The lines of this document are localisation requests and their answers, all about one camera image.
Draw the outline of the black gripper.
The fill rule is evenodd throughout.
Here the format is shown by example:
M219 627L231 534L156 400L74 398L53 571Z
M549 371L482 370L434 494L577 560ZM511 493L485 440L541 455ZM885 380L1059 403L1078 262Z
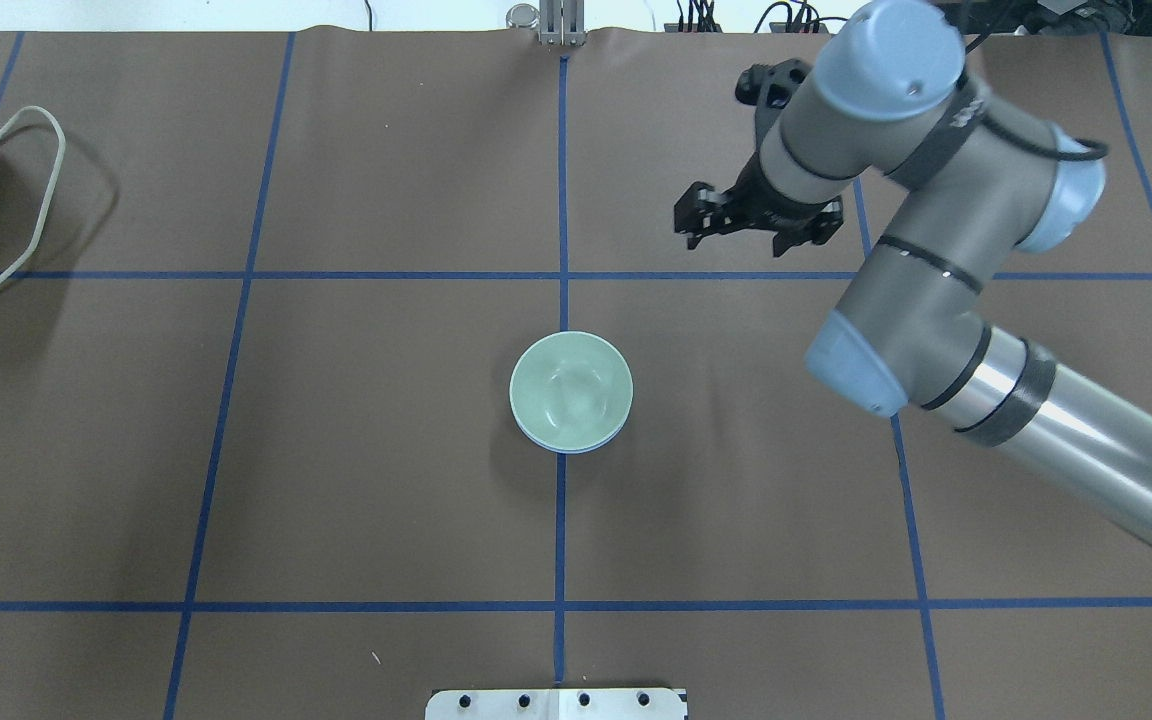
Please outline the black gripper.
M812 65L791 58L741 74L737 99L755 106L755 154L721 192L691 183L675 202L685 250L733 232L771 232L774 258L823 247L844 225L841 114L820 94Z

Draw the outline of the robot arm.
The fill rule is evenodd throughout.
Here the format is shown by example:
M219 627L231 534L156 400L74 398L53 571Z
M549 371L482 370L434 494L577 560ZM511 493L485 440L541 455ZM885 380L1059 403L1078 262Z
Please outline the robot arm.
M823 245L865 170L905 199L827 314L809 372L867 414L908 406L1043 473L1152 548L1152 416L977 311L1011 252L1069 237L1102 195L1107 147L993 94L925 1L870 1L819 51L753 65L736 99L755 147L727 190L692 183L675 232Z

